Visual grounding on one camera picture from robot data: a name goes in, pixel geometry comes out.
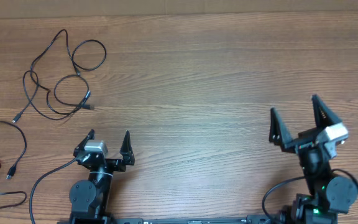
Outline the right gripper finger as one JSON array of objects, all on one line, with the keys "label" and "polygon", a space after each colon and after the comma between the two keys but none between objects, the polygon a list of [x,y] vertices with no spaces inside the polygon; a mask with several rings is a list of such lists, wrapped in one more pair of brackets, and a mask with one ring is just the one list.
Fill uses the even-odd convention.
[{"label": "right gripper finger", "polygon": [[313,95],[311,100],[313,103],[314,121],[317,128],[326,128],[342,122],[342,119],[326,106],[318,95]]},{"label": "right gripper finger", "polygon": [[283,119],[274,107],[270,109],[270,131],[268,140],[270,143],[280,146],[281,148],[288,148],[289,144],[293,141]]}]

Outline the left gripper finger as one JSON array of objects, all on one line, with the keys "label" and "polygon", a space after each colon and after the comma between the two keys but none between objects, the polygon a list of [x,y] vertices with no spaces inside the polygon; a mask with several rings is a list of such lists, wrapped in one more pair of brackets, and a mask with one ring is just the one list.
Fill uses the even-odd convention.
[{"label": "left gripper finger", "polygon": [[131,146],[131,136],[128,130],[125,133],[124,140],[120,149],[120,154],[125,161],[134,160],[134,153]]},{"label": "left gripper finger", "polygon": [[86,143],[87,143],[89,140],[93,140],[93,139],[94,139],[94,134],[95,134],[94,129],[91,129],[91,130],[89,131],[89,133],[86,135],[86,137],[79,143],[79,145],[77,145],[76,149],[84,149],[85,146],[86,146]]}]

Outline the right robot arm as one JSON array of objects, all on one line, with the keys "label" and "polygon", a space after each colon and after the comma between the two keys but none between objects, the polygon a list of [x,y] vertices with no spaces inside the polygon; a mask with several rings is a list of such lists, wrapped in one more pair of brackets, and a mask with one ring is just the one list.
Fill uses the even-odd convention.
[{"label": "right robot arm", "polygon": [[275,108],[270,110],[269,142],[299,158],[309,193],[297,194],[277,215],[264,211],[270,223],[337,223],[358,198],[358,180],[348,171],[333,169],[336,148],[349,137],[342,119],[318,95],[311,97],[315,126],[293,138]]}]

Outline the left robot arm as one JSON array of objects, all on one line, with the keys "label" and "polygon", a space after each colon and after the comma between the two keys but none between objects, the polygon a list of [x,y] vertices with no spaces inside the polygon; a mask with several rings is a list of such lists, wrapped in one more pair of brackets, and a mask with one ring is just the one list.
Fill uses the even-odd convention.
[{"label": "left robot arm", "polygon": [[95,139],[93,129],[75,147],[75,161],[89,170],[89,176],[86,180],[76,182],[70,189],[70,223],[116,223],[106,209],[114,173],[124,172],[127,166],[135,164],[128,131],[119,153],[122,156],[120,159],[107,158],[106,143]]}]

